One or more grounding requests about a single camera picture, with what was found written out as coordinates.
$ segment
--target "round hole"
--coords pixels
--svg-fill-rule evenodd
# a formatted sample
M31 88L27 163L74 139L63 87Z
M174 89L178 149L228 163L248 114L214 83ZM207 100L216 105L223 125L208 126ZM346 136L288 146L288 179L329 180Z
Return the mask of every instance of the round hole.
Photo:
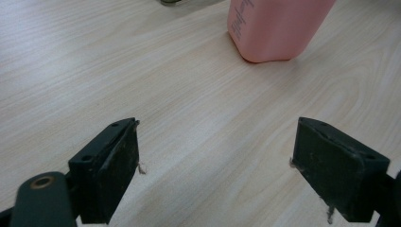
M88 162L88 161L92 160L92 156L91 155L85 155L80 160L82 160L83 162Z
M41 177L30 184L30 188L32 189L42 189L54 182L54 177L52 176L44 176Z

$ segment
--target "wood grain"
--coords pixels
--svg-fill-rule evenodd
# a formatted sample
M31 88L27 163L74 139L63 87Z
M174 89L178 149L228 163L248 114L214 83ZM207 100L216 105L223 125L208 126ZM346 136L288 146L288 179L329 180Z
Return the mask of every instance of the wood grain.
M0 209L108 124L141 120L141 160L111 226L329 226L289 167L317 118L401 169L401 2L339 0L306 51L252 64L229 1L2 1ZM331 226L347 223L335 214Z

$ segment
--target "pink bottle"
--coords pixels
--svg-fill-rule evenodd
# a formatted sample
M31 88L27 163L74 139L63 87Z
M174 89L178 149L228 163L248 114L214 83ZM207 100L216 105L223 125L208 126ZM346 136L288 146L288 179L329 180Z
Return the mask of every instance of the pink bottle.
M300 55L336 0L231 0L228 31L252 62Z

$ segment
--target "table surface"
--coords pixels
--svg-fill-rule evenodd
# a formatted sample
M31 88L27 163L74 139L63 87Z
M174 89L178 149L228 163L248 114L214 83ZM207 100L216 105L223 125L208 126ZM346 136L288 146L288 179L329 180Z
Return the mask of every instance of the table surface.
M141 120L147 174L111 226L329 226L288 165L297 119L325 121L401 168L401 2L339 0L298 58L249 63L230 2L0 3L0 209L110 123ZM332 226L350 224L336 213Z

